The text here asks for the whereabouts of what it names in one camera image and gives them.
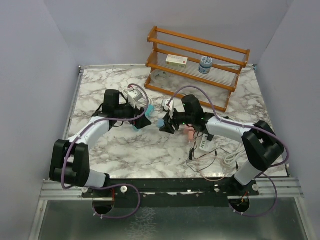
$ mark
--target marble countertop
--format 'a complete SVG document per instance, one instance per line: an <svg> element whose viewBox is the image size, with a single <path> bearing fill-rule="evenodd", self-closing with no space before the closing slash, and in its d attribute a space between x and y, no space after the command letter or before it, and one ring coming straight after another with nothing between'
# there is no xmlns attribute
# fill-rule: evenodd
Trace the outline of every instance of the marble countertop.
<svg viewBox="0 0 320 240"><path fill-rule="evenodd" d="M89 121L92 114L103 102L106 89L123 90L128 84L135 83L144 86L150 73L150 68L113 68L113 69L86 69L83 73L79 88L71 125L68 136L71 137L80 131ZM193 80L168 74L167 79L160 80L158 85L165 85L166 89L173 92L179 86L193 84L206 91L214 104L224 103L226 92L214 86L195 82ZM187 135L183 134L181 128L176 134L160 132L157 128L157 121L163 118L165 113L161 109L164 98L169 98L162 93L146 90L149 97L153 99L155 111L150 117L152 125L139 131L133 129L129 123L122 127L114 127L90 150L90 167L99 172L108 173L112 178L197 178L199 173L193 172L187 165L186 159L189 156L190 146ZM203 100L201 92L195 89L186 89L183 94L194 94ZM182 103L179 98L174 100L175 107L182 111ZM205 112L212 112L204 107ZM226 113L218 112L220 115L229 116L236 121L244 123L255 123L264 120L271 124L269 115L263 101L256 75L252 67L244 68L238 80L236 91L231 95ZM239 146L239 143L215 136L213 148L223 148L232 153ZM195 156L205 154L197 149ZM223 158L227 155L223 150L217 150L217 156ZM200 168L212 163L214 157L204 157L200 160ZM241 167L247 161L246 156L238 159ZM194 162L188 164L195 168ZM206 177L231 177L236 172L236 165L225 170L219 159L203 171ZM269 169L267 172L273 177L287 176L284 166Z"/></svg>

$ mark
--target gray wall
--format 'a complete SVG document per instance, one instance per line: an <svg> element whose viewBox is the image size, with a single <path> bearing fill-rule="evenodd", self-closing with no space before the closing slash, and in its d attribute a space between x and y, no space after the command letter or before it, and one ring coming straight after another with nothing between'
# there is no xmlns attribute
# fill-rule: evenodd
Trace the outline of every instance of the gray wall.
<svg viewBox="0 0 320 240"><path fill-rule="evenodd" d="M319 0L293 2L257 66L257 79L320 237L319 9Z"/></svg>
<svg viewBox="0 0 320 240"><path fill-rule="evenodd" d="M81 65L146 63L154 25L251 49L256 64L292 1L44 0Z"/></svg>
<svg viewBox="0 0 320 240"><path fill-rule="evenodd" d="M78 74L42 0L0 1L0 238L27 239Z"/></svg>

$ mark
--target screw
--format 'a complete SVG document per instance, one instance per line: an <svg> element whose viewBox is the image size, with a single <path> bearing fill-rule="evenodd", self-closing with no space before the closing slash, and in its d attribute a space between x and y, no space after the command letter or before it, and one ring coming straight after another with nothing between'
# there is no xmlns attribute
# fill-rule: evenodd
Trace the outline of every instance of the screw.
<svg viewBox="0 0 320 240"><path fill-rule="evenodd" d="M259 186L257 184L253 184L252 189L257 192L259 190Z"/></svg>
<svg viewBox="0 0 320 240"><path fill-rule="evenodd" d="M120 191L121 191L123 194L125 194L125 193L128 191L128 188L127 188L126 186L122 186L122 187L120 188Z"/></svg>
<svg viewBox="0 0 320 240"><path fill-rule="evenodd" d="M88 188L88 187L83 187L83 188L81 188L81 192L82 192L83 194L86 194L88 191L89 191L89 188Z"/></svg>

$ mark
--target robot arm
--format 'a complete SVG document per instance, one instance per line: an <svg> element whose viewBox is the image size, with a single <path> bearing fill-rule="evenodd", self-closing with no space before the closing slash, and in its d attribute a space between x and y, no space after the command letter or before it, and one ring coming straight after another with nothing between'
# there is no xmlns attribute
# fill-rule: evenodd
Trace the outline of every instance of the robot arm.
<svg viewBox="0 0 320 240"><path fill-rule="evenodd" d="M240 125L236 126L220 121L213 113L204 112L199 100L194 95L187 95L182 98L185 112L178 112L174 108L173 101L169 106L168 102L169 100L162 103L163 109L168 113L163 118L164 125L160 128L161 132L174 134L180 125L188 124L192 125L197 132L207 134L209 140L212 140L216 135L235 140L244 145L248 162L232 177L241 186L246 186L259 174L265 172L285 150L279 141L263 132L244 127L241 122L228 120L228 122ZM255 126L275 135L265 121L246 123L245 125Z"/></svg>
<svg viewBox="0 0 320 240"><path fill-rule="evenodd" d="M132 94L128 95L127 99L118 90L106 90L103 104L101 104L99 109L92 115L88 124L69 139L59 139L55 142L49 173L50 179L55 182L61 181L67 151L76 140L71 149L71 155L74 157L73 162L67 162L66 164L64 182L78 187L105 187L108 184L110 176L107 173L90 169L89 150L97 143L99 138L110 131L117 122L116 120L106 120L106 118L132 119L144 112L143 108L139 109L136 107L135 99L137 99L137 96L139 97L140 94L140 92L133 91ZM126 100L126 103L119 103L120 95ZM151 125L151 122L145 115L129 123L137 129Z"/></svg>

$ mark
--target wooden rack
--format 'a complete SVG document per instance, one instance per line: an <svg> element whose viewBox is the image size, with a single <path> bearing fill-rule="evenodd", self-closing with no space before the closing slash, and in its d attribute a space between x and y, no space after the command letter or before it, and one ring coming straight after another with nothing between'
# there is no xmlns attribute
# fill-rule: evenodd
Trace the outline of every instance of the wooden rack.
<svg viewBox="0 0 320 240"><path fill-rule="evenodd" d="M224 56L213 54L210 52L197 50L192 47L180 45L171 41L161 40L159 39L159 33L170 35L171 39L172 39L172 36L177 37L178 39L176 39L177 40L176 42L179 42L179 40L181 39L185 39L185 40L192 41L193 43L197 42L206 46L209 45L209 46L217 47L220 49L225 49L227 51L236 52L244 55L244 57L242 60L235 60L229 57L224 57ZM198 82L209 84L211 86L225 89L228 91L225 105L215 106L215 107L217 110L220 110L222 112L225 112L227 110L231 93L233 93L236 90L241 70L242 68L245 68L248 63L250 50L245 50L245 49L237 48L234 46L229 46L222 43L205 40L199 37L190 36L190 35L174 32L174 31L158 28L157 26L154 26L152 28L151 32L147 37L147 41L149 43L153 43L152 52L145 64L147 67L151 68L151 72L158 69L158 70L176 74L182 77L186 77ZM167 49L169 48L170 50L159 48L159 46L162 46L162 47L164 46L164 48L167 48ZM177 53L178 51L186 52L186 54L192 53L193 56L196 55L198 56L198 58L190 57L186 54ZM179 68L179 67L167 65L166 64L167 55L187 57L188 62L187 62L186 68ZM229 66L224 66L224 65L214 63L212 64L209 74L202 74L198 70L200 58L202 56L208 56L224 64L235 65L235 67L229 67ZM151 83L151 76L149 76L148 79L146 80L144 84L145 88L155 90L168 95L174 94L174 92L170 90L153 86L150 83ZM184 95L182 94L177 94L176 96L179 98L184 97ZM206 107L210 107L210 104L207 102L200 101L200 103Z"/></svg>

